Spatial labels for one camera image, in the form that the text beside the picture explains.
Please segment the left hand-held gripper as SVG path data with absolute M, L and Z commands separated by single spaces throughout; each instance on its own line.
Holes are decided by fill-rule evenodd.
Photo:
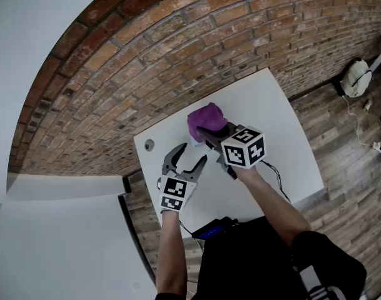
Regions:
M 207 162 L 207 155 L 202 156 L 190 171 L 178 173 L 177 163 L 186 147 L 187 143 L 182 143 L 164 158 L 162 176 L 157 182 L 161 209 L 182 211 L 196 190 L 198 179 Z

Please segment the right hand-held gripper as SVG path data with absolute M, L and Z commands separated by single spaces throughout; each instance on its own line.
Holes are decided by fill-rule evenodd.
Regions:
M 265 134 L 252 126 L 228 122 L 220 131 L 198 129 L 198 136 L 210 149 L 222 151 L 224 166 L 234 179 L 233 167 L 250 169 L 265 158 Z

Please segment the purple wiping cloth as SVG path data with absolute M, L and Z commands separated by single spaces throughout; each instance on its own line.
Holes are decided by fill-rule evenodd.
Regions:
M 205 128 L 209 131 L 220 131 L 228 120 L 224 117 L 221 109 L 213 102 L 193 111 L 187 116 L 187 125 L 190 136 L 196 143 L 201 143 L 202 139 L 197 133 L 197 128 Z

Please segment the person's left forearm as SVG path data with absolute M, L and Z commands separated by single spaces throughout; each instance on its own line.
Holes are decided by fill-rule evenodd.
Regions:
M 187 266 L 179 213 L 162 212 L 162 230 L 157 257 L 156 288 L 158 294 L 187 294 Z

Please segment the person's right forearm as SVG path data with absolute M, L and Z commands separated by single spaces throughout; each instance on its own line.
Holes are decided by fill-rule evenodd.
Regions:
M 303 215 L 264 180 L 255 167 L 233 167 L 237 178 L 246 186 L 269 224 L 291 246 L 295 237 L 311 227 Z

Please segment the black device with blue screen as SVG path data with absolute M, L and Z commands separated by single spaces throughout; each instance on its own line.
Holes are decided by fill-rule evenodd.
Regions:
M 223 217 L 222 219 L 215 219 L 200 229 L 191 233 L 191 236 L 195 239 L 207 240 L 211 237 L 226 231 L 238 224 L 237 219 L 231 219 L 229 217 Z

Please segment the person's black shirt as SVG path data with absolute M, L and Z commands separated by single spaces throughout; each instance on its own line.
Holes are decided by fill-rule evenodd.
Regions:
M 366 276 L 326 235 L 305 231 L 288 246 L 260 217 L 205 241 L 192 300 L 359 300 Z

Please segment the white backpack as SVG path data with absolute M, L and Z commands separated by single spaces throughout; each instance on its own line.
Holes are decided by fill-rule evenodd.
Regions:
M 358 57 L 347 66 L 340 80 L 340 87 L 346 96 L 357 98 L 366 91 L 371 78 L 372 71 L 369 69 L 368 64 Z

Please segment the black metal frame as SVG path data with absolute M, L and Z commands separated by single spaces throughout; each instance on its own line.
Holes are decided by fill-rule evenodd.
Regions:
M 124 193 L 119 194 L 117 197 L 121 211 L 122 211 L 122 214 L 124 216 L 125 222 L 127 224 L 127 228 L 129 230 L 129 234 L 131 235 L 132 241 L 135 245 L 135 248 L 138 252 L 138 255 L 139 255 L 139 257 L 140 257 L 140 259 L 144 265 L 144 268 L 146 269 L 146 272 L 148 273 L 153 284 L 156 284 L 156 275 L 155 275 L 155 273 L 154 273 L 154 271 L 153 271 L 153 269 L 152 269 L 152 267 L 151 267 L 151 265 L 147 259 L 147 256 L 146 256 L 146 254 L 142 248 L 141 242 L 138 238 L 136 229 L 135 229 L 134 224 L 132 222 L 132 218 L 131 218 L 129 209 L 128 209 L 127 204 L 126 204 L 125 196 L 127 193 L 132 192 L 131 185 L 130 185 L 128 177 L 122 177 L 122 184 L 124 187 Z

